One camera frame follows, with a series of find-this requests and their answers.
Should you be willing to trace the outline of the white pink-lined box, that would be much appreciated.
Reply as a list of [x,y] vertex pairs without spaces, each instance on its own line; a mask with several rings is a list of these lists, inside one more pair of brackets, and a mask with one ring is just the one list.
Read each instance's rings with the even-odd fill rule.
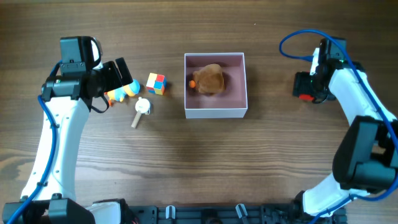
[[[212,63],[222,68],[225,91],[208,96],[190,88],[189,81],[193,73]],[[184,109],[187,119],[244,117],[248,110],[244,53],[186,53],[184,72]]]

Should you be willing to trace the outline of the brown plush toy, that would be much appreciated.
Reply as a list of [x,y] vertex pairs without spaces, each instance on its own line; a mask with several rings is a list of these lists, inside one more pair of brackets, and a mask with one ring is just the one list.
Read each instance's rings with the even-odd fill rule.
[[205,95],[215,95],[225,90],[223,70],[218,64],[209,64],[194,71],[189,87]]

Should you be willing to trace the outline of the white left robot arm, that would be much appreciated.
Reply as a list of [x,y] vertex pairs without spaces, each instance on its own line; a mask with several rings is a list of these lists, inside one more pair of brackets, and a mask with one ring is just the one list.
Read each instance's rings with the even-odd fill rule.
[[123,199],[76,203],[75,167],[92,99],[133,82],[125,60],[90,65],[59,61],[38,96],[44,111],[42,134],[31,175],[19,202],[6,203],[4,223],[133,223]]

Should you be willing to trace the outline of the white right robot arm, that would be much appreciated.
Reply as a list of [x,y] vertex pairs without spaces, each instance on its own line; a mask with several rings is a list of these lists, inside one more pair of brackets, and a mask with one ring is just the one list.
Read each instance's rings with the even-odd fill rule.
[[397,188],[397,118],[382,105],[358,63],[330,58],[295,75],[293,95],[314,104],[339,102],[349,123],[332,172],[300,192],[291,217],[315,223],[356,199],[378,201]]

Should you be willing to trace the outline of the red toy fire truck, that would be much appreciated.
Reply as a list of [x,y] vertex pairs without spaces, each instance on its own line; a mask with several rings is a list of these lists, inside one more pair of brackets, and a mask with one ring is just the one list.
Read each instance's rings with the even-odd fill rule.
[[305,100],[305,101],[313,101],[315,100],[315,97],[312,95],[308,95],[308,94],[300,94],[298,96],[301,100]]

